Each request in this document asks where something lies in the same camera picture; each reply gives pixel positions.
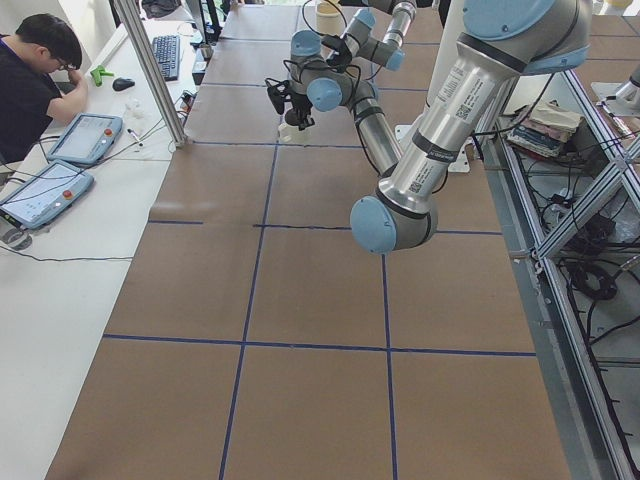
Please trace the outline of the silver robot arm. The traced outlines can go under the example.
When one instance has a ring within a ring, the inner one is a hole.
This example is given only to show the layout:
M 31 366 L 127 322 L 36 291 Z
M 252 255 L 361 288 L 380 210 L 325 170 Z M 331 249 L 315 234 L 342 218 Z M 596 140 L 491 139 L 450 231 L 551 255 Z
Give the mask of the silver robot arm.
M 355 58 L 389 70 L 404 59 L 402 43 L 416 15 L 412 1 L 370 1 L 338 36 L 296 32 L 290 76 L 275 107 L 285 102 L 291 125 L 307 128 L 313 111 L 347 108 L 379 174 L 372 195 L 350 214 L 354 239 L 366 251 L 386 254 L 420 246 L 437 225 L 433 191 L 448 166 L 509 80 L 569 70 L 589 49 L 588 1 L 459 1 L 448 24 L 459 24 L 449 72 L 403 140 L 386 122 L 372 84 L 352 78 Z
M 370 61 L 390 71 L 397 71 L 404 59 L 402 50 L 405 36 L 415 19 L 415 1 L 363 1 L 340 35 L 324 35 L 321 43 L 329 49 L 326 59 L 330 67 L 344 71 L 356 58 Z M 382 38 L 373 30 L 376 17 L 373 11 L 387 14 L 389 24 Z

